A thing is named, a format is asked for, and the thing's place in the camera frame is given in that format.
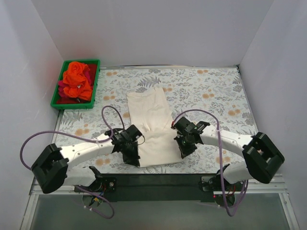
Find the cream t shirt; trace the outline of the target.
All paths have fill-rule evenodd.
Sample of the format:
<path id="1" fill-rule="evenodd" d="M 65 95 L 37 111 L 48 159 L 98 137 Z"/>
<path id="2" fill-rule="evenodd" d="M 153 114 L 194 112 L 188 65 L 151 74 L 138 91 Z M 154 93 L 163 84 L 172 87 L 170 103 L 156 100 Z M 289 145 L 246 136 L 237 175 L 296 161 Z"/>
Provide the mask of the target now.
<path id="1" fill-rule="evenodd" d="M 178 163 L 181 153 L 171 128 L 172 112 L 162 88 L 127 94 L 130 121 L 145 137 L 138 146 L 140 167 Z"/>

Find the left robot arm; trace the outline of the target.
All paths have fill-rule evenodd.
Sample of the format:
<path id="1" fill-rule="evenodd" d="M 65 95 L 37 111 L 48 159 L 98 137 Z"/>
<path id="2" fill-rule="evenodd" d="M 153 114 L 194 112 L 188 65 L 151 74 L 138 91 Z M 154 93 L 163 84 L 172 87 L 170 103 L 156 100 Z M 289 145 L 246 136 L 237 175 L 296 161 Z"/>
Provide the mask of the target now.
<path id="1" fill-rule="evenodd" d="M 120 152 L 123 161 L 140 166 L 137 140 L 143 134 L 135 126 L 116 128 L 97 137 L 96 140 L 75 145 L 45 147 L 31 167 L 44 194 L 55 192 L 63 185 L 79 186 L 90 192 L 109 189 L 109 182 L 94 166 L 76 169 L 76 166 L 102 155 Z"/>

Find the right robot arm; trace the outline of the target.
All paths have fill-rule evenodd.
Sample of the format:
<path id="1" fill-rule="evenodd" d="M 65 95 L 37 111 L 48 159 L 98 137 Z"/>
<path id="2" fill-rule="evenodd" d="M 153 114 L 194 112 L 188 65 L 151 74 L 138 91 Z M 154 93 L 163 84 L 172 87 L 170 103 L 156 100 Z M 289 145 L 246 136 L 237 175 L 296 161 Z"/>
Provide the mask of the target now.
<path id="1" fill-rule="evenodd" d="M 203 182 L 204 186 L 214 191 L 226 191 L 234 184 L 250 179 L 268 184 L 285 161 L 283 154 L 262 132 L 253 136 L 219 132 L 207 122 L 194 124 L 185 117 L 173 122 L 171 127 L 177 132 L 174 139 L 182 158 L 194 153 L 197 145 L 202 144 L 221 147 L 244 159 L 239 163 L 224 165 L 214 177 Z"/>

